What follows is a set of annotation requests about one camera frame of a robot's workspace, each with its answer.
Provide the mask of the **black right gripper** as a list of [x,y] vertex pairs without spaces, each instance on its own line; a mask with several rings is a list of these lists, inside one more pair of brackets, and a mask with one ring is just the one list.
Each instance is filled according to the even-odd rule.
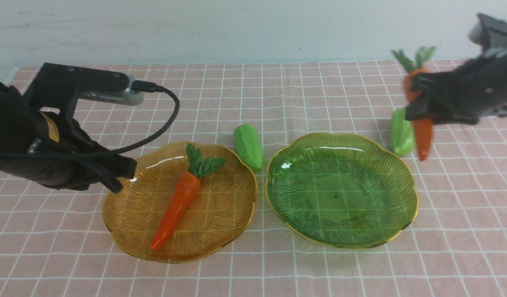
[[481,117],[507,117],[507,47],[493,48],[454,70],[410,74],[410,92],[436,94],[416,99],[405,120],[434,120],[436,125],[476,125]]

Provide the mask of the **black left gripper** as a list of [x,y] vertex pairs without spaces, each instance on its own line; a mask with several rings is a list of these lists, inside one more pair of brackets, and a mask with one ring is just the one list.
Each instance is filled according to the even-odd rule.
[[57,127],[55,113],[44,113],[24,102],[21,92],[0,82],[0,172],[50,189],[85,191],[102,184],[119,193],[118,178],[132,179],[137,162],[119,154],[84,160],[27,159],[30,154],[71,154],[68,138]]

